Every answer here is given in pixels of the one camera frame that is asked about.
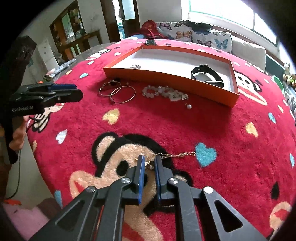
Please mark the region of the person's left hand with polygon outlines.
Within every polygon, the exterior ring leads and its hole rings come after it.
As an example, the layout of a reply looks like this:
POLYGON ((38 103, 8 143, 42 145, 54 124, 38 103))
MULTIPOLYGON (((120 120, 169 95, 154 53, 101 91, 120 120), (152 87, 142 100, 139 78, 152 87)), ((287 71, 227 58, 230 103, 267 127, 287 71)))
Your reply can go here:
POLYGON ((24 116, 22 124, 13 133, 13 140, 10 142, 9 147, 14 151, 21 150, 25 143, 26 124, 28 120, 29 116, 24 116))

